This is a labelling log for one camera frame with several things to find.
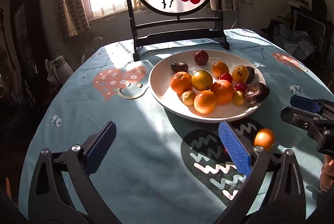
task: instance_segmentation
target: white plate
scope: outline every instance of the white plate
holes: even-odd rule
[[[238,65],[251,66],[255,70],[255,78],[253,82],[266,84],[261,72],[252,63],[242,57],[223,51],[205,50],[209,55],[209,61],[205,66],[199,66],[194,60],[194,54],[197,51],[198,50],[191,50],[171,55],[154,66],[148,77],[148,84],[154,98],[161,105],[181,117],[205,123],[236,121],[249,116],[260,107],[261,104],[250,107],[246,103],[243,106],[235,106],[230,102],[224,106],[217,105],[213,112],[203,115],[197,112],[194,106],[184,105],[178,94],[176,94],[170,87],[171,78],[175,74],[171,70],[171,63],[173,62],[187,63],[189,66],[188,73],[190,75],[193,75],[198,70],[205,70],[212,75],[213,82],[215,82],[217,78],[212,74],[211,67],[217,61],[221,60],[225,62],[230,69],[230,73],[233,71],[234,67]]]

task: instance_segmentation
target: screw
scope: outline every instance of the screw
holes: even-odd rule
[[[290,156],[292,156],[292,155],[294,155],[295,153],[293,152],[293,150],[287,150],[287,155],[290,155]]]
[[[42,151],[41,151],[41,154],[43,155],[46,155],[49,153],[49,150],[47,148],[44,148]]]
[[[254,147],[254,150],[255,150],[256,152],[263,152],[264,148],[263,148],[262,146],[255,146],[255,147]]]
[[[74,146],[72,146],[72,148],[71,148],[71,150],[72,150],[73,152],[78,152],[78,151],[80,151],[80,149],[81,149],[80,145],[74,145]]]

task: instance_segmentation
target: table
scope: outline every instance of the table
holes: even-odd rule
[[[306,131],[281,121],[280,110],[294,94],[330,101],[334,96],[304,65],[253,31],[225,33],[229,52],[253,63],[271,89],[259,110],[238,130],[248,133],[261,124],[275,132],[275,151],[295,151],[308,216],[316,208],[323,155],[316,152]],[[29,146],[20,182],[20,211],[28,216],[29,188],[40,151],[46,147],[52,152],[67,151],[111,120],[117,126],[116,139],[90,179],[119,220],[212,224],[245,177],[232,163],[220,162],[217,124],[172,114],[147,88],[148,74],[156,63],[192,49],[223,48],[211,39],[161,43],[144,47],[141,61],[133,62],[133,44],[126,40],[100,48],[75,71],[51,103]],[[192,151],[196,148],[207,151],[209,157]],[[268,178],[250,211],[259,208]],[[64,179],[76,208],[85,213],[68,174]]]

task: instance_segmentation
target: blue textured pad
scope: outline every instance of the blue textured pad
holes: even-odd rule
[[[302,109],[310,113],[317,113],[321,110],[321,106],[316,101],[297,95],[291,97],[290,104],[292,107]]]
[[[236,165],[238,172],[248,177],[252,171],[251,157],[236,137],[228,122],[224,121],[219,124],[218,135],[233,163]]]

